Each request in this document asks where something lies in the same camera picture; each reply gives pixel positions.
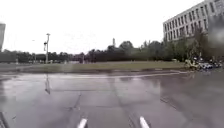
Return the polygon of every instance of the grass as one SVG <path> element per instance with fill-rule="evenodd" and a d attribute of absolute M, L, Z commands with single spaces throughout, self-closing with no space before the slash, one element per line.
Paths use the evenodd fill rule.
<path fill-rule="evenodd" d="M 142 61 L 142 62 L 105 62 L 89 64 L 48 64 L 33 66 L 23 69 L 23 72 L 92 72 L 92 71 L 111 71 L 111 70 L 149 70 L 149 69 L 180 69 L 184 63 L 163 62 L 163 61 Z"/>

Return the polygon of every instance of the overcast sky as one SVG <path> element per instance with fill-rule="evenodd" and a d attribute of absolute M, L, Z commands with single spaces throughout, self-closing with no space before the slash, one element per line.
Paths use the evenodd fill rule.
<path fill-rule="evenodd" d="M 130 40 L 163 38 L 163 22 L 202 0 L 0 0 L 6 24 L 3 48 L 43 53 L 80 53 Z"/>

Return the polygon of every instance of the street lamp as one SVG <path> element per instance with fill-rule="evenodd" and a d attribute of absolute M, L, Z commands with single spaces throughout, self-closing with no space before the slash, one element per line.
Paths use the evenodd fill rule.
<path fill-rule="evenodd" d="M 44 51 L 46 51 L 46 64 L 48 64 L 48 43 L 49 43 L 49 36 L 50 34 L 47 33 L 47 41 L 44 42 Z"/>

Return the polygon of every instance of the white building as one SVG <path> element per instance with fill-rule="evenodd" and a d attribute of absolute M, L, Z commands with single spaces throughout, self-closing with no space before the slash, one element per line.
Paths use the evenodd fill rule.
<path fill-rule="evenodd" d="M 2 50 L 2 45 L 4 42 L 4 35 L 5 35 L 5 24 L 0 23 L 0 52 Z"/>
<path fill-rule="evenodd" d="M 204 0 L 192 8 L 163 23 L 164 38 L 178 40 L 180 36 L 190 37 L 196 27 L 208 32 L 209 20 L 224 15 L 224 0 Z"/>

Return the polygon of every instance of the wet road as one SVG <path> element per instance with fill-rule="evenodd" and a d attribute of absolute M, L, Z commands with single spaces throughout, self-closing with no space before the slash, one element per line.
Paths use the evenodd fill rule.
<path fill-rule="evenodd" d="M 224 72 L 17 74 L 0 78 L 10 128 L 224 127 Z"/>

